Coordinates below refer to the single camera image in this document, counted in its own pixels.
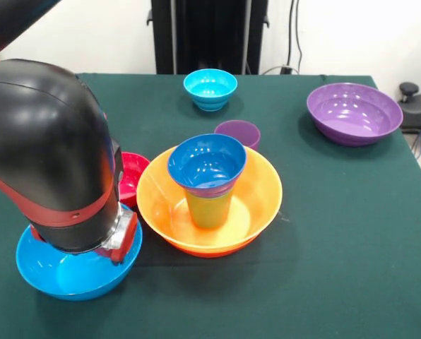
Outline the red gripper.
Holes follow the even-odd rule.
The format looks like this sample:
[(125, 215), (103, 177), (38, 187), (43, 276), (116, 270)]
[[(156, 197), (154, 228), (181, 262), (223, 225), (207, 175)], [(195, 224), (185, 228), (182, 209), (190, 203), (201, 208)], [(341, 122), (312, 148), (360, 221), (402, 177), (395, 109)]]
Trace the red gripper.
[(56, 212), (56, 220), (29, 219), (38, 238), (67, 254), (96, 251), (121, 263), (136, 233), (135, 213), (119, 206), (86, 207)]

